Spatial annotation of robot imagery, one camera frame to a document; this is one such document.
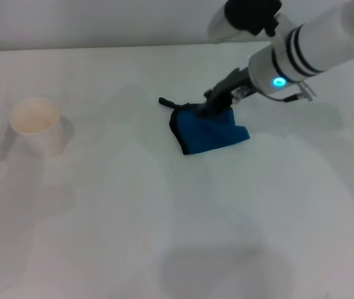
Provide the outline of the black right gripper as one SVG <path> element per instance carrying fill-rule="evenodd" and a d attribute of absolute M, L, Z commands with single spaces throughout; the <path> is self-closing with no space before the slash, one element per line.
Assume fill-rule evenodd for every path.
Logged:
<path fill-rule="evenodd" d="M 243 97 L 254 93 L 254 85 L 249 76 L 248 68 L 234 69 L 226 78 L 218 82 L 203 95 L 205 102 L 199 104 L 195 110 L 197 118 L 215 118 L 231 108 L 233 92 L 239 88 L 246 90 Z"/>

